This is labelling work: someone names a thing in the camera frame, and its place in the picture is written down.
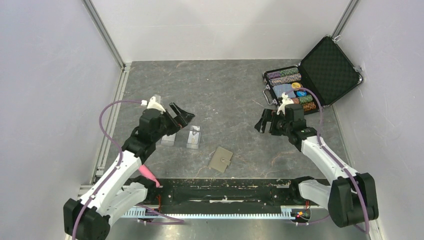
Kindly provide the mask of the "clear acrylic card box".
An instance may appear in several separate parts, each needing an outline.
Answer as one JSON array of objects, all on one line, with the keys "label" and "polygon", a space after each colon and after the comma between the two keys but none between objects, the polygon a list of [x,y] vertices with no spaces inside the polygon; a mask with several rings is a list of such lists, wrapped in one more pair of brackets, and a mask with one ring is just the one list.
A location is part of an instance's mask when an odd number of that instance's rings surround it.
[{"label": "clear acrylic card box", "polygon": [[186,147],[188,149],[199,149],[201,140],[201,127],[197,125],[192,125],[190,127]]},{"label": "clear acrylic card box", "polygon": [[166,146],[166,147],[172,147],[175,145],[175,140],[176,140],[176,134],[172,134],[172,135],[164,135],[161,138],[160,144],[162,146]]}]

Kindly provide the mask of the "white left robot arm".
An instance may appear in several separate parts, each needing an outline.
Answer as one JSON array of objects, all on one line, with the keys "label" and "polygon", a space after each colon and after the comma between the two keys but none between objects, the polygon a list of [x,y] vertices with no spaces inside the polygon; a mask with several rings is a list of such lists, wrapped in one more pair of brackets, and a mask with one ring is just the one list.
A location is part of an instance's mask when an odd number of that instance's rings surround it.
[{"label": "white left robot arm", "polygon": [[64,204],[64,231],[73,240],[105,240],[116,221],[133,206],[156,200],[154,180],[148,179],[147,184],[132,182],[126,189],[122,187],[156,150],[163,136],[177,133],[195,118],[195,114],[173,102],[169,106],[175,116],[154,99],[146,103],[138,125],[119,146],[113,164],[78,200],[70,198]]}]

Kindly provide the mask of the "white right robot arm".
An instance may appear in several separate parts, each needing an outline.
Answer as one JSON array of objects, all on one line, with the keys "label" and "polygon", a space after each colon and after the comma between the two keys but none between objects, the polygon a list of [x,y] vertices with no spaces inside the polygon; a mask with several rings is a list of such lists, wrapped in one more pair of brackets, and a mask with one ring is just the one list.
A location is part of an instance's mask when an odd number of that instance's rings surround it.
[{"label": "white right robot arm", "polygon": [[310,176],[291,181],[289,199],[295,204],[309,200],[324,207],[333,223],[340,227],[364,224],[370,231],[370,222],[379,217],[375,179],[369,173],[359,173],[346,164],[325,143],[319,131],[307,126],[304,109],[300,104],[288,104],[283,110],[265,108],[254,128],[273,136],[286,136],[289,142],[308,157],[322,172],[328,185]]}]

